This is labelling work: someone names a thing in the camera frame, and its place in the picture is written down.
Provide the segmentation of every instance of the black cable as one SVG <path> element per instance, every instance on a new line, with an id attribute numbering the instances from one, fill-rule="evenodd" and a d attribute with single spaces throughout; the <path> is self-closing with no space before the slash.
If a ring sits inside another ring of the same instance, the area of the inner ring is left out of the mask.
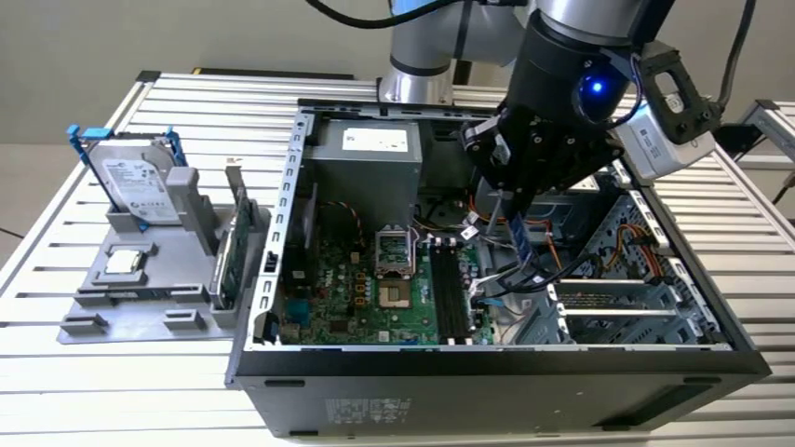
<path id="1" fill-rule="evenodd" d="M 786 192 L 790 190 L 790 188 L 787 188 L 786 186 L 779 190 L 779 194 L 775 195 L 775 198 L 773 199 L 773 204 L 778 205 L 779 202 L 782 201 L 782 199 L 785 198 L 785 194 Z"/>
<path id="2" fill-rule="evenodd" d="M 18 237 L 20 239 L 24 239 L 26 236 L 20 235 L 18 232 L 7 230 L 6 228 L 0 227 L 0 233 L 6 233 L 10 236 Z"/>
<path id="3" fill-rule="evenodd" d="M 749 36 L 749 29 L 751 19 L 754 18 L 754 9 L 757 8 L 757 0 L 746 0 L 746 7 L 743 8 L 743 17 L 741 19 L 739 27 L 737 28 L 737 36 L 734 37 L 733 50 L 730 57 L 726 60 L 726 69 L 723 71 L 723 81 L 721 83 L 721 95 L 718 96 L 718 105 L 723 110 L 730 103 L 733 97 L 734 75 L 737 73 L 737 63 L 741 59 L 741 52 L 746 44 L 746 37 Z"/>
<path id="4" fill-rule="evenodd" d="M 341 13 L 339 11 L 334 10 L 329 5 L 326 5 L 321 0 L 306 0 L 311 7 L 314 7 L 326 17 L 338 21 L 339 23 L 353 26 L 354 28 L 359 28 L 361 30 L 382 30 L 385 28 L 391 28 L 393 26 L 398 26 L 407 21 L 413 21 L 419 19 L 426 14 L 442 9 L 443 7 L 453 5 L 463 0 L 437 0 L 433 3 L 429 3 L 423 7 L 418 7 L 413 9 L 405 14 L 399 14 L 398 16 L 393 16 L 387 19 L 378 19 L 378 20 L 363 20 L 358 19 L 357 17 L 347 16 L 346 14 Z"/>
<path id="5" fill-rule="evenodd" d="M 743 157 L 749 154 L 749 152 L 753 151 L 759 144 L 766 142 L 767 139 L 769 139 L 769 137 L 763 135 L 762 138 L 759 140 L 757 140 L 757 142 L 750 146 L 749 150 L 738 153 L 737 156 L 734 156 L 734 159 L 733 159 L 734 162 L 737 163 L 738 161 L 741 161 L 743 159 Z"/>
<path id="6" fill-rule="evenodd" d="M 641 77 L 641 69 L 638 67 L 638 59 L 639 58 L 641 58 L 641 56 L 635 53 L 630 56 L 630 70 L 633 71 L 633 83 L 635 84 L 635 89 L 638 90 L 637 96 L 635 96 L 635 104 L 633 105 L 630 112 L 625 116 L 622 116 L 619 119 L 617 119 L 613 122 L 610 120 L 601 122 L 601 121 L 594 121 L 591 119 L 591 117 L 587 115 L 586 109 L 583 108 L 583 98 L 581 97 L 581 90 L 583 89 L 583 84 L 586 83 L 585 76 L 581 77 L 577 87 L 575 87 L 574 91 L 571 92 L 571 103 L 574 105 L 574 111 L 579 115 L 581 119 L 583 119 L 594 128 L 597 128 L 599 130 L 613 130 L 622 124 L 626 124 L 630 121 L 630 119 L 633 119 L 633 117 L 635 116 L 635 114 L 638 113 L 638 111 L 642 108 L 643 83 L 642 83 L 642 77 Z"/>
<path id="7" fill-rule="evenodd" d="M 522 287 L 514 286 L 511 288 L 506 288 L 506 290 L 502 291 L 501 293 L 495 293 L 494 295 L 489 295 L 489 296 L 482 296 L 482 297 L 479 297 L 479 299 L 486 300 L 490 298 L 501 298 L 510 293 L 535 293 L 538 291 L 543 291 L 545 289 L 547 289 L 547 286 L 554 283 L 554 281 L 571 275 L 574 270 L 577 270 L 581 265 L 583 265 L 589 261 L 594 262 L 597 257 L 599 257 L 599 255 L 587 253 L 587 254 L 582 255 L 579 258 L 577 258 L 577 260 L 574 260 L 574 262 L 563 270 L 557 272 L 551 277 L 546 278 L 543 281 L 537 282 L 531 286 L 522 286 Z"/>

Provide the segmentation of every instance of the aluminum extrusion table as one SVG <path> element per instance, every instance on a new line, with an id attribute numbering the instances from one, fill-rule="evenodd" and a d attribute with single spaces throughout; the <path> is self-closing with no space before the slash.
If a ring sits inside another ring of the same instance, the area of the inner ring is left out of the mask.
<path id="1" fill-rule="evenodd" d="M 503 92 L 463 87 L 455 100 L 495 106 Z M 108 126 L 160 132 L 175 125 L 190 163 L 202 170 L 202 193 L 214 203 L 232 202 L 223 171 L 228 158 L 243 164 L 250 195 L 274 203 L 299 97 L 373 101 L 375 86 L 163 74 L 154 82 L 136 82 Z M 795 445 L 795 231 L 722 150 L 658 181 L 657 188 L 774 375 L 649 434 L 341 443 Z M 78 166 L 0 272 L 0 434 L 16 434 L 0 443 L 283 442 L 264 429 L 246 394 L 224 389 L 231 341 L 56 342 L 70 295 L 108 229 L 107 206 L 95 179 Z"/>

